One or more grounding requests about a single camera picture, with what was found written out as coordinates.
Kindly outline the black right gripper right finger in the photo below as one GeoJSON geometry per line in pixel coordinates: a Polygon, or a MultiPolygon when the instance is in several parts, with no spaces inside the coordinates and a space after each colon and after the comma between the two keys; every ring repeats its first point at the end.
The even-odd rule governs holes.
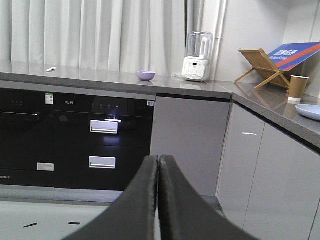
{"type": "Polygon", "coordinates": [[[159,158],[159,221],[163,240],[253,240],[191,186],[175,158],[159,158]]]}

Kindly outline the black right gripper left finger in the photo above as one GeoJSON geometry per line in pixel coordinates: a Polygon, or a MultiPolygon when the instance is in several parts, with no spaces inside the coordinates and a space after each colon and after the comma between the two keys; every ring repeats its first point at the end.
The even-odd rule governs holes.
{"type": "Polygon", "coordinates": [[[103,213],[66,240],[153,240],[158,157],[146,156],[125,191],[103,213]]]}

